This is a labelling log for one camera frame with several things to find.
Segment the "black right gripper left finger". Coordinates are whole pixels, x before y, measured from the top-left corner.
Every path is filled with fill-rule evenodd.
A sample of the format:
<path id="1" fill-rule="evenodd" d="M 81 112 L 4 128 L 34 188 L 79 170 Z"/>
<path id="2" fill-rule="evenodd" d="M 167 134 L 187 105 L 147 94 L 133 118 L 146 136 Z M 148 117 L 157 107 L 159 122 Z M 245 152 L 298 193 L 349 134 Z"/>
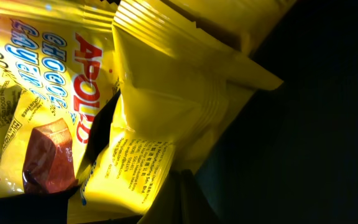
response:
<path id="1" fill-rule="evenodd" d="M 138 224 L 182 224 L 180 174 L 170 172 Z"/>

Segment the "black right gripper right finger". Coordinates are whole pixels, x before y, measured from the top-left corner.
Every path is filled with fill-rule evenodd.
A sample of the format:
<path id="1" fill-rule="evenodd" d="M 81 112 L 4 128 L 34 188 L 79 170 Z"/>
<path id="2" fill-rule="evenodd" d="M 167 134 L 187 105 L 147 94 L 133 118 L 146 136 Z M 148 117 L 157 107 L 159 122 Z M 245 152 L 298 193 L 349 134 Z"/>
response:
<path id="1" fill-rule="evenodd" d="M 180 173 L 183 224 L 221 224 L 190 170 Z"/>

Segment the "small yellow snack packet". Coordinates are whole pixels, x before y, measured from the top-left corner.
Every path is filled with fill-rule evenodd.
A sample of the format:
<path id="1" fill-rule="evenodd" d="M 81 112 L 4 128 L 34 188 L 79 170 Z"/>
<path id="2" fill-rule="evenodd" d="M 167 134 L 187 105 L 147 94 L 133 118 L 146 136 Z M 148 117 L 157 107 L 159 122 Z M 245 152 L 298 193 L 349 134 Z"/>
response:
<path id="1" fill-rule="evenodd" d="M 164 3 L 221 42 L 250 55 L 296 0 L 166 0 Z"/>

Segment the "yellow Julies snack packet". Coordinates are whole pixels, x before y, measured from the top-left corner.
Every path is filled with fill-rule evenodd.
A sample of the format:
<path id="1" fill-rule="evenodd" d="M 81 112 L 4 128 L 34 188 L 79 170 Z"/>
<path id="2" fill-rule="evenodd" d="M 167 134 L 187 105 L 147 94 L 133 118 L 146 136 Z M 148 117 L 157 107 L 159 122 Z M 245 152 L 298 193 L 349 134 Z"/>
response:
<path id="1" fill-rule="evenodd" d="M 162 1 L 121 1 L 112 35 L 121 94 L 68 223 L 147 213 L 171 170 L 198 170 L 255 91 L 282 84 Z"/>

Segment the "black box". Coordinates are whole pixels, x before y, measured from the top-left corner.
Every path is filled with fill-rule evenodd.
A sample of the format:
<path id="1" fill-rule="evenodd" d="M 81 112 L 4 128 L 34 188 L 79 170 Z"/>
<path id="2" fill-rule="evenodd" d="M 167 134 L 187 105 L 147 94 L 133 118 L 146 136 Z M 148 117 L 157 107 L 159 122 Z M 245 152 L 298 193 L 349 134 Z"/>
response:
<path id="1" fill-rule="evenodd" d="M 0 14 L 112 33 L 120 2 L 0 1 Z M 121 94 L 113 56 L 116 92 L 91 127 L 83 181 L 0 198 L 5 223 L 9 212 L 21 223 L 68 222 L 69 199 L 109 144 Z M 256 90 L 191 171 L 220 222 L 358 223 L 358 0 L 296 1 L 247 56 L 282 84 Z"/>

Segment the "yellow chocolate cake packet top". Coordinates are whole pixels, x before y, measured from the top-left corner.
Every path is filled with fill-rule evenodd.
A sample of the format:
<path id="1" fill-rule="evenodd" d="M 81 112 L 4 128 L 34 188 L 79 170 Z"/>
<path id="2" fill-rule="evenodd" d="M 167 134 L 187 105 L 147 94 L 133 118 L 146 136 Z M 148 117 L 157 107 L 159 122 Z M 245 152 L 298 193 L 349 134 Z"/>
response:
<path id="1" fill-rule="evenodd" d="M 83 181 L 96 115 L 116 92 L 112 33 L 0 14 L 0 73 L 22 92 L 0 153 L 0 198 Z"/>

